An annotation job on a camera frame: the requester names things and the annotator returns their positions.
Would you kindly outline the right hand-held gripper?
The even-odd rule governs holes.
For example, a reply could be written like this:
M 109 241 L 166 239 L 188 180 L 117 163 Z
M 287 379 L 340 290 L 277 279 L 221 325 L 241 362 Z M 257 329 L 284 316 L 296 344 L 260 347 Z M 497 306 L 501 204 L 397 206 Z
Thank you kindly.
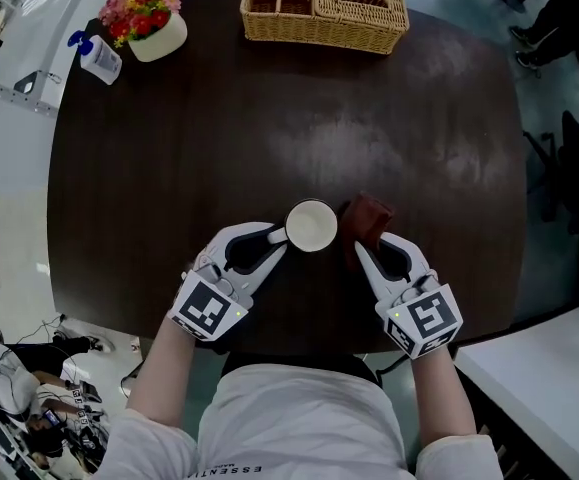
M 447 283 L 438 281 L 435 271 L 429 271 L 416 244 L 385 232 L 379 240 L 379 260 L 358 241 L 354 249 L 374 296 L 383 299 L 375 309 L 384 332 L 410 359 L 456 337 L 463 318 L 453 292 Z M 413 282 L 401 294 L 400 280 Z

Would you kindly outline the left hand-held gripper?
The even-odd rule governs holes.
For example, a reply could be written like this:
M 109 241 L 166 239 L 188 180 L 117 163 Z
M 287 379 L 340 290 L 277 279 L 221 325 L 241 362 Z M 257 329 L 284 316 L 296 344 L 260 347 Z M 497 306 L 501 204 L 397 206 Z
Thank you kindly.
M 213 342 L 243 320 L 252 294 L 287 252 L 271 244 L 268 222 L 244 222 L 221 229 L 181 275 L 166 317 L 203 342 Z

